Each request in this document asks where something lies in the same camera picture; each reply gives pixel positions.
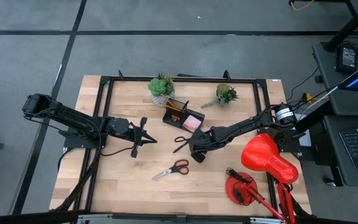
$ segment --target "scissors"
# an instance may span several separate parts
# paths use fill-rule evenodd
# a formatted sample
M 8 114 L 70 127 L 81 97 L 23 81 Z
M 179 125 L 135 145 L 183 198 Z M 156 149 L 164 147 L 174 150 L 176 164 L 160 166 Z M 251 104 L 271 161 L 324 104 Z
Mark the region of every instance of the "scissors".
M 167 169 L 166 171 L 162 172 L 159 175 L 156 175 L 153 177 L 153 180 L 157 180 L 165 175 L 168 175 L 170 173 L 178 172 L 182 175 L 186 175 L 189 173 L 189 168 L 187 168 L 187 165 L 189 164 L 189 161 L 187 159 L 180 159 L 174 163 L 174 165 Z

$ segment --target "red desk lamp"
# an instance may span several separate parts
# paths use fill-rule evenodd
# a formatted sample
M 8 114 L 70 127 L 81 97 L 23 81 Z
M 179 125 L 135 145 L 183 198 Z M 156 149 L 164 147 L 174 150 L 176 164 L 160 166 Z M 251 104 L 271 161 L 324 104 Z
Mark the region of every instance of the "red desk lamp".
M 276 178 L 278 197 L 282 214 L 268 204 L 257 191 L 255 181 L 245 173 L 227 170 L 230 175 L 226 181 L 226 193 L 237 204 L 249 205 L 254 200 L 269 209 L 278 219 L 287 223 L 295 223 L 295 216 L 290 194 L 290 184 L 298 178 L 298 170 L 294 165 L 280 157 L 278 147 L 268 134 L 259 134 L 245 146 L 241 163 L 255 171 L 266 171 Z

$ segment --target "potted plant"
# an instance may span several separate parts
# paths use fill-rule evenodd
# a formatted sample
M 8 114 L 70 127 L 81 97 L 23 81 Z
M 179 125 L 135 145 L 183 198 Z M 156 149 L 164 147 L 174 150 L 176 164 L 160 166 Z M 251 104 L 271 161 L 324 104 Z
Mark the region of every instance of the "potted plant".
M 219 84 L 216 87 L 216 97 L 211 102 L 202 105 L 201 108 L 213 106 L 216 102 L 219 102 L 219 105 L 224 106 L 225 103 L 229 104 L 230 101 L 238 98 L 237 92 L 233 87 L 226 84 Z
M 153 102 L 159 107 L 164 107 L 167 104 L 167 101 L 162 96 L 175 99 L 175 86 L 173 85 L 172 77 L 159 74 L 157 78 L 153 78 L 150 81 L 149 90 L 152 94 Z

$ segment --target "white pot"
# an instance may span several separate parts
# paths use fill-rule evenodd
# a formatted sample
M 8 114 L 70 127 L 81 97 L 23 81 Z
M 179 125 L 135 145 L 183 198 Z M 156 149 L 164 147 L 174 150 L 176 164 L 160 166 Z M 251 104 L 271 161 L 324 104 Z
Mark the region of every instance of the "white pot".
M 166 96 L 168 99 L 175 99 L 175 90 L 171 92 L 171 94 Z M 153 96 L 152 95 L 153 103 L 155 103 L 159 107 L 164 107 L 167 104 L 167 101 L 164 100 L 162 96 Z

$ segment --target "black desk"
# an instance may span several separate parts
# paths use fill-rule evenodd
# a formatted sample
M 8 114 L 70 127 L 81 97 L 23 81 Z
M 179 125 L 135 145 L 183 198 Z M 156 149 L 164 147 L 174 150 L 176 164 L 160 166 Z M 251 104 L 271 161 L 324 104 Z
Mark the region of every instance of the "black desk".
M 351 158 L 342 143 L 339 132 L 358 128 L 358 117 L 354 116 L 325 116 L 324 125 L 328 131 L 332 148 L 338 164 L 342 180 L 346 185 L 358 186 L 358 169 L 354 168 Z
M 335 71 L 336 52 L 327 52 L 321 44 L 313 46 L 313 54 L 318 64 L 326 88 L 340 84 L 347 75 Z M 315 123 L 321 122 L 324 115 L 358 116 L 358 93 L 335 90 L 325 102 L 298 123 L 298 130 L 306 131 Z

